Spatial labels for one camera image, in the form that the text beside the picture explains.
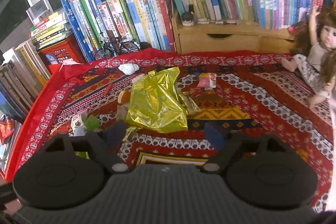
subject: gray ribbed surface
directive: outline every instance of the gray ribbed surface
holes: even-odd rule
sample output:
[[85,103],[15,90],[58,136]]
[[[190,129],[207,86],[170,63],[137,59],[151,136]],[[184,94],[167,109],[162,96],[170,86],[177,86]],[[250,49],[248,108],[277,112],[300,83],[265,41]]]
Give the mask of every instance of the gray ribbed surface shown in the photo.
[[220,176],[202,174],[193,165],[140,165],[133,173],[112,176],[99,195],[79,207],[24,207],[15,219],[22,224],[306,224],[314,215],[309,207],[252,207],[236,198]]

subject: yellow plastic bag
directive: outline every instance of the yellow plastic bag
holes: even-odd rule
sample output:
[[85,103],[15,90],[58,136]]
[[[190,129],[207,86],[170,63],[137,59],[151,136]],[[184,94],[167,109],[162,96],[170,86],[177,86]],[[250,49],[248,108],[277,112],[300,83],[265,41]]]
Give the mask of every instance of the yellow plastic bag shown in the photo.
[[130,126],[159,133],[187,130],[186,109],[179,102],[174,86],[179,73],[178,67],[153,70],[135,82],[125,121]]

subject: bookshelf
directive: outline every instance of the bookshelf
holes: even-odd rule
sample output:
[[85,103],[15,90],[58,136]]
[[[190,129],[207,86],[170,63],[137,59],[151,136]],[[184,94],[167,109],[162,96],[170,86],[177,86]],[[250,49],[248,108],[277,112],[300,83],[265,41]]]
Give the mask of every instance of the bookshelf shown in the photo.
[[240,21],[238,25],[197,24],[184,27],[175,10],[172,17],[176,50],[190,52],[254,52],[287,53],[293,46],[294,37],[287,29],[267,30],[252,21]]

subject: drawer handle cutout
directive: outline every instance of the drawer handle cutout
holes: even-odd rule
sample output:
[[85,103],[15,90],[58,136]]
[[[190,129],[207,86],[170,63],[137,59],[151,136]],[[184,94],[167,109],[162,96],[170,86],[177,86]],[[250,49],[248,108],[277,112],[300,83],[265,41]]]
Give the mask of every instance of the drawer handle cutout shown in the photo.
[[228,37],[230,37],[232,34],[207,33],[207,35],[210,36],[211,38],[215,38],[215,39],[223,39],[223,38],[228,38]]

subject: doll's hair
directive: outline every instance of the doll's hair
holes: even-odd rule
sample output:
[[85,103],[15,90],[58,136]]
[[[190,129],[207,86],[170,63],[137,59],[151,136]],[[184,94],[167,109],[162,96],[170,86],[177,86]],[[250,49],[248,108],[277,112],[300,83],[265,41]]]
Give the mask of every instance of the doll's hair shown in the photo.
[[[336,28],[336,14],[331,7],[323,8],[322,12],[316,17],[317,28],[316,34],[320,42],[321,31],[324,26]],[[298,22],[294,25],[296,30],[294,47],[291,54],[309,55],[311,49],[308,21]],[[320,80],[324,83],[330,82],[331,78],[336,74],[336,49],[330,50],[321,64]]]

